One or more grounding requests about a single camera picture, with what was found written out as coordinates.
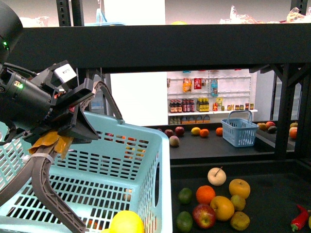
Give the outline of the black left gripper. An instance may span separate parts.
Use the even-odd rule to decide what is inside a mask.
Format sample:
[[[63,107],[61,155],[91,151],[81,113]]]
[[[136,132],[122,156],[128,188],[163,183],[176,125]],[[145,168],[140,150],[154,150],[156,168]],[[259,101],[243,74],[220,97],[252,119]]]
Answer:
[[[34,144],[40,136],[57,131],[58,135],[73,138],[74,144],[90,143],[98,140],[96,130],[87,120],[82,102],[93,96],[94,81],[85,78],[78,84],[77,76],[61,84],[54,75],[54,70],[69,64],[67,60],[54,64],[35,76],[31,83],[48,93],[48,112],[38,120],[38,126],[27,130],[23,136],[26,142]]]

